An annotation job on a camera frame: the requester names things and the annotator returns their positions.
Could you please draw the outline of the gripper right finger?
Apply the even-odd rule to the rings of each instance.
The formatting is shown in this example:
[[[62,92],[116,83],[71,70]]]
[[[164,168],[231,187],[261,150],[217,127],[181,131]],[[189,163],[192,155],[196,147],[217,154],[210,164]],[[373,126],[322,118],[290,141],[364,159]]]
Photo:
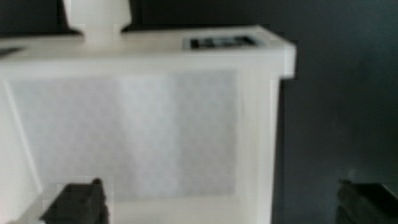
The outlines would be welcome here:
[[[336,224],[398,224],[398,184],[340,184]]]

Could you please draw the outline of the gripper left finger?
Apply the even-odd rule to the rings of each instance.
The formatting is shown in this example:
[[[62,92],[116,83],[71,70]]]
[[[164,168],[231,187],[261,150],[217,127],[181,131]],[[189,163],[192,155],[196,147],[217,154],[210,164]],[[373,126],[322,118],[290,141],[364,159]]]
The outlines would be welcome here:
[[[70,183],[39,217],[45,224],[109,224],[109,207],[100,178]]]

